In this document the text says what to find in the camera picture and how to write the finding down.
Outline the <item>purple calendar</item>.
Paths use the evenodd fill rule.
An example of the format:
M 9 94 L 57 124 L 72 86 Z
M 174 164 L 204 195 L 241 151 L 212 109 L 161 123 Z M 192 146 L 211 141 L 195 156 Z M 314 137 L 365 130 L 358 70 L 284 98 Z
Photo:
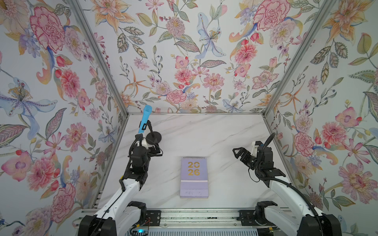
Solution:
M 205 157 L 183 157 L 181 161 L 180 197 L 208 198 L 209 179 Z

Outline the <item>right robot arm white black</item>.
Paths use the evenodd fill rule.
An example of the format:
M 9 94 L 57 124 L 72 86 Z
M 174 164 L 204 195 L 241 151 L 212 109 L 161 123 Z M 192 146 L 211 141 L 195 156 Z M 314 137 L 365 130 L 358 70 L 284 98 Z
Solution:
M 274 201 L 258 202 L 250 218 L 258 225 L 275 225 L 288 236 L 340 236 L 341 223 L 332 214 L 315 207 L 301 191 L 289 183 L 285 174 L 274 166 L 273 151 L 258 141 L 252 151 L 244 147 L 232 150 L 260 182 L 276 193 L 290 209 L 284 212 Z

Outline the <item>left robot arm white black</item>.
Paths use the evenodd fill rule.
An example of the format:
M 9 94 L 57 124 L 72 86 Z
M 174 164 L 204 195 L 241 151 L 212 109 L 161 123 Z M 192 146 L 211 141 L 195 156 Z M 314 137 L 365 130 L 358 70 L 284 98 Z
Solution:
M 122 177 L 120 188 L 112 198 L 94 215 L 86 215 L 80 222 L 79 236 L 125 236 L 150 222 L 147 207 L 143 202 L 134 201 L 148 177 L 152 157 L 163 152 L 158 144 L 134 144 L 129 150 L 129 162 Z

